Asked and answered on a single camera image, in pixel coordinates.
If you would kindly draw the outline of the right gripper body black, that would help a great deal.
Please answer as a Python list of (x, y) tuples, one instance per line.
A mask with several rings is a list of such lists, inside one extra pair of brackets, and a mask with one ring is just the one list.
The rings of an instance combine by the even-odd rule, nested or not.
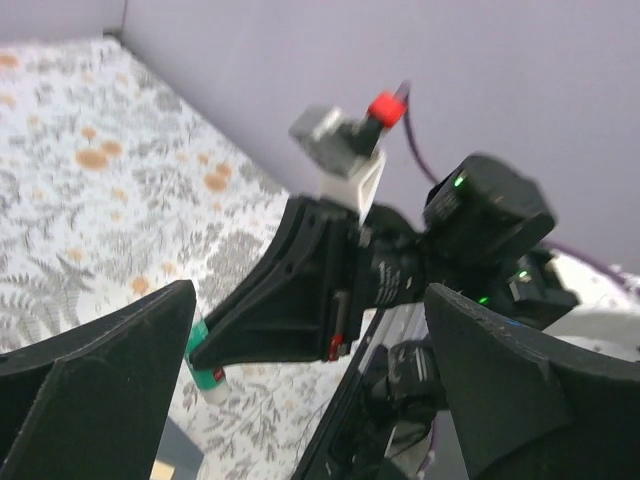
[(354, 303), (420, 303), (442, 284), (505, 317), (543, 330), (579, 303), (563, 286), (542, 241), (556, 219), (538, 182), (506, 162), (472, 154), (429, 192), (423, 231), (375, 204), (358, 266)]

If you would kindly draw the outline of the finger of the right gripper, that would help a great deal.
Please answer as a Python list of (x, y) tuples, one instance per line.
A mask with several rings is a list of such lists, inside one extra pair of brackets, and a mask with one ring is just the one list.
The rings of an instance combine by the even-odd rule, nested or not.
[(336, 334), (334, 296), (352, 278), (358, 216), (337, 204), (290, 198), (255, 267), (204, 321), (195, 368), (326, 361)]

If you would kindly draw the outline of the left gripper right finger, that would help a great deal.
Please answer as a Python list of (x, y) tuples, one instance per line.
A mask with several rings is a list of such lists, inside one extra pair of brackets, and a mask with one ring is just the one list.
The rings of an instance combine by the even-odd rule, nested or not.
[(521, 325), (441, 284), (428, 330), (472, 479), (636, 479), (639, 366)]

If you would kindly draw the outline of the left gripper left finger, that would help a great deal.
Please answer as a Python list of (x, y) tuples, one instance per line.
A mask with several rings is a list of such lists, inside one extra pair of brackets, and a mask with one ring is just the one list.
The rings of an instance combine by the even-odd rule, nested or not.
[(147, 479), (196, 307), (174, 281), (1, 357), (4, 479)]

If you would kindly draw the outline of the green white glue stick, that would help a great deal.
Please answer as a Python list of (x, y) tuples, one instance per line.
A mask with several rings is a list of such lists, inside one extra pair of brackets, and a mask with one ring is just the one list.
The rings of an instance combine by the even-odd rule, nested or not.
[(205, 402), (220, 405), (231, 393), (224, 370), (222, 368), (208, 370), (196, 369), (191, 362), (191, 353), (204, 341), (207, 334), (208, 329), (203, 319), (193, 323), (187, 340), (184, 359), (195, 386), (198, 388)]

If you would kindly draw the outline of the grey envelope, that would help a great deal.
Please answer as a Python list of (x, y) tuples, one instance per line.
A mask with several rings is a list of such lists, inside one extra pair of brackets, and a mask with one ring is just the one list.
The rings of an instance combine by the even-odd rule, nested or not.
[(155, 460), (169, 463), (176, 468), (172, 480), (196, 480), (204, 453), (171, 418), (168, 418)]

